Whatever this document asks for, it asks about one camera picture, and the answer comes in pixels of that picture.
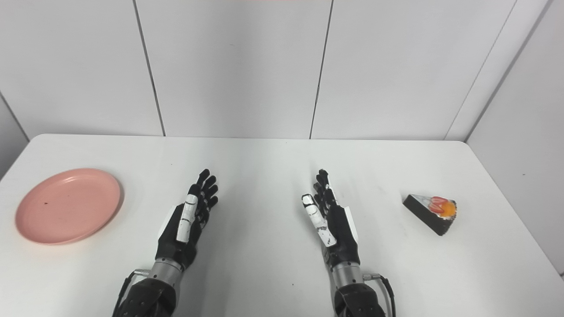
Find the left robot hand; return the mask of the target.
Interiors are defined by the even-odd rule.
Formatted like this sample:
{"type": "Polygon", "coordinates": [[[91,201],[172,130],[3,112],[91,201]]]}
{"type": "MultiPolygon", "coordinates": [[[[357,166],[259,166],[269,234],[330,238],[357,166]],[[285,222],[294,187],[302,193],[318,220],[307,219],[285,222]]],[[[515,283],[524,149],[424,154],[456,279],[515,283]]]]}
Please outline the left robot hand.
{"type": "Polygon", "coordinates": [[[192,265],[197,243],[208,224],[210,211],[219,199],[217,178],[209,169],[201,171],[192,184],[185,202],[177,205],[158,239],[156,260],[174,261],[182,270],[192,265]]]}

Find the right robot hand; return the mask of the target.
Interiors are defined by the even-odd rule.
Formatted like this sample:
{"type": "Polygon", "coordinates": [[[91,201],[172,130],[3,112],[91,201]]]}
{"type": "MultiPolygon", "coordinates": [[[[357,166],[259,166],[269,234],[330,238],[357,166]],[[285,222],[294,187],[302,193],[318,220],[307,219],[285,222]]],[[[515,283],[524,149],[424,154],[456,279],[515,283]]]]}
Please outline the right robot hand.
{"type": "Polygon", "coordinates": [[[360,264],[358,243],[344,207],[337,203],[329,174],[320,169],[313,184],[315,194],[302,195],[302,205],[322,241],[322,254],[330,268],[341,263],[360,264]]]}

